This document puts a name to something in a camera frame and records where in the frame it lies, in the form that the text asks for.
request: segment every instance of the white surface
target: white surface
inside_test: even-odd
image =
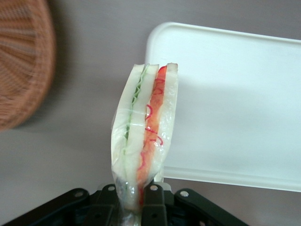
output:
[[[177,23],[146,63],[179,65],[169,178],[301,191],[301,41]]]

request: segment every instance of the wicker basket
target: wicker basket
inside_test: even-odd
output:
[[[55,38],[45,0],[0,0],[0,130],[29,118],[49,90]]]

